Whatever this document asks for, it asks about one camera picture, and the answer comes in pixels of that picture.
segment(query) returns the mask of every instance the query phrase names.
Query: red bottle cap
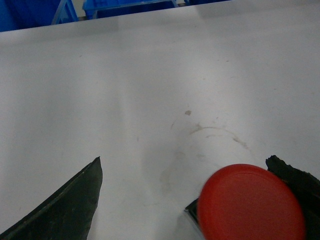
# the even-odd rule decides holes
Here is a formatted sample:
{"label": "red bottle cap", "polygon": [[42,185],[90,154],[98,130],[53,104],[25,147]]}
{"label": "red bottle cap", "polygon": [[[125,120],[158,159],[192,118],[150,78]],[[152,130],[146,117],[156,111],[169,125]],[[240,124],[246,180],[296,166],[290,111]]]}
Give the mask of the red bottle cap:
{"label": "red bottle cap", "polygon": [[206,240],[304,240],[295,195],[273,173],[249,164],[226,166],[205,183],[197,207]]}

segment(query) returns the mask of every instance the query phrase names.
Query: blue storage bin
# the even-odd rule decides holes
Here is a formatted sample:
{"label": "blue storage bin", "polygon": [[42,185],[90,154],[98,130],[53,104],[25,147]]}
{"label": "blue storage bin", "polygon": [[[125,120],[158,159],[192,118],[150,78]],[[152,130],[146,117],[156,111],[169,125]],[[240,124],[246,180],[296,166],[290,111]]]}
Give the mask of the blue storage bin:
{"label": "blue storage bin", "polygon": [[176,0],[85,0],[83,10],[88,19],[99,19],[177,6]]}
{"label": "blue storage bin", "polygon": [[209,3],[217,3],[217,2],[224,2],[229,0],[184,0],[187,6],[190,5],[199,5],[199,4],[209,4]]}
{"label": "blue storage bin", "polygon": [[78,21],[72,0],[0,0],[0,32]]}

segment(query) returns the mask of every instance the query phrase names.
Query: red round cap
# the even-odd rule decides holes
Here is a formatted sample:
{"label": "red round cap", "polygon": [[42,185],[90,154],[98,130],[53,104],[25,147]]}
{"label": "red round cap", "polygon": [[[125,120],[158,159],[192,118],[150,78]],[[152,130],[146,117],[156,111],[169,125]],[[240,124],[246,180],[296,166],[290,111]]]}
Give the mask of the red round cap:
{"label": "red round cap", "polygon": [[205,183],[197,216],[206,240],[304,240],[298,200],[273,173],[249,164],[226,166]]}

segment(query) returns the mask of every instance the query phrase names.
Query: stain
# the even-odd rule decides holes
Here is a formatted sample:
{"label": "stain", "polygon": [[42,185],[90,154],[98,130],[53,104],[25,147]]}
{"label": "stain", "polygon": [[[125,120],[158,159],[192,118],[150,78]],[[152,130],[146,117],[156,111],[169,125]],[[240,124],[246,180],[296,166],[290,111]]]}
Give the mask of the stain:
{"label": "stain", "polygon": [[190,116],[191,115],[191,110],[186,111],[184,114]]}
{"label": "stain", "polygon": [[197,125],[195,125],[195,129],[190,132],[190,135],[192,135],[192,134],[194,134],[194,133],[196,133],[196,132],[199,132],[199,131],[201,131],[201,130],[203,130],[203,129],[218,129],[218,128],[215,127],[215,126],[201,126],[201,125],[198,123]]}
{"label": "stain", "polygon": [[[203,129],[215,129],[215,130],[220,130],[220,131],[224,131],[226,133],[229,133],[233,139],[233,141],[235,141],[236,143],[240,144],[244,149],[249,150],[249,147],[247,145],[247,143],[245,141],[242,141],[234,132],[229,131],[227,129],[225,129],[225,127],[216,127],[216,126],[201,126],[199,123],[195,125],[195,129],[192,130],[190,132],[190,135],[199,132]],[[221,137],[221,135],[216,135],[216,134],[211,134],[211,135],[207,135],[206,138],[210,138],[210,137]]]}
{"label": "stain", "polygon": [[249,149],[247,143],[242,141],[242,140],[240,140],[240,138],[237,137],[234,133],[233,133],[233,138],[232,139],[233,139],[233,141],[235,141],[236,143],[240,144],[245,149],[247,149],[247,150]]}
{"label": "stain", "polygon": [[176,123],[176,120],[174,120],[174,122],[171,124],[171,127],[170,127],[171,130],[174,127],[175,123]]}

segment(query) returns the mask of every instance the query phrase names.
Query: table surface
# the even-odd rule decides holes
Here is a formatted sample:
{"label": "table surface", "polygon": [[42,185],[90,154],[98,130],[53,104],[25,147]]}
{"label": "table surface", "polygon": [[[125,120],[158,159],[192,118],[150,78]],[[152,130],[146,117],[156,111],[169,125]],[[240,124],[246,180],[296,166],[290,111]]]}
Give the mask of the table surface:
{"label": "table surface", "polygon": [[0,232],[95,157],[89,240],[194,239],[223,166],[320,177],[320,2],[233,0],[0,33]]}

